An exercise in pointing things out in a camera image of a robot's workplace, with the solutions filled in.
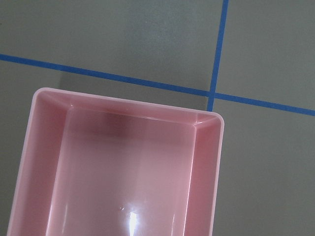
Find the pink plastic bin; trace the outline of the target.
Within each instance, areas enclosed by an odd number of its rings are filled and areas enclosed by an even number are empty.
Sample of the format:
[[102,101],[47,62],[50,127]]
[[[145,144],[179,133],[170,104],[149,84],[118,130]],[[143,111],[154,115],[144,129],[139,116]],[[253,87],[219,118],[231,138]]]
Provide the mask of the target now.
[[210,236],[224,120],[213,112],[41,88],[9,236]]

